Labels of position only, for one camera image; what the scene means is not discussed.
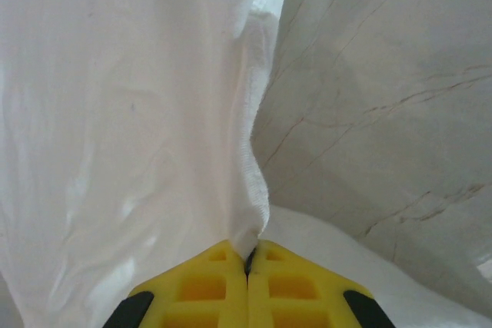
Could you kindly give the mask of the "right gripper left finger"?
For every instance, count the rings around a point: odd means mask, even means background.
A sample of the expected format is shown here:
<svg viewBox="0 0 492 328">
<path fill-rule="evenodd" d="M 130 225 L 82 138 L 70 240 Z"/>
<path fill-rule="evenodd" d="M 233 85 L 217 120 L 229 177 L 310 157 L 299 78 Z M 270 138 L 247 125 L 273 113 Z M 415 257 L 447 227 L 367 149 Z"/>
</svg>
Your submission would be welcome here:
<svg viewBox="0 0 492 328">
<path fill-rule="evenodd" d="M 226 240 L 137 285 L 106 327 L 246 327 L 244 262 Z"/>
</svg>

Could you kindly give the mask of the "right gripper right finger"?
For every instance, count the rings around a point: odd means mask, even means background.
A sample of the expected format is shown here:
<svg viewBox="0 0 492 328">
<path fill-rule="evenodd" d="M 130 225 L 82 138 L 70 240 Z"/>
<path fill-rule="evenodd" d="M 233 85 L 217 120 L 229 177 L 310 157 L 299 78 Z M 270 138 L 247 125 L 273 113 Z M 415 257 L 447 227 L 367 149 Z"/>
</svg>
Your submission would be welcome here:
<svg viewBox="0 0 492 328">
<path fill-rule="evenodd" d="M 249 258 L 250 327 L 387 327 L 370 291 L 269 240 Z"/>
</svg>

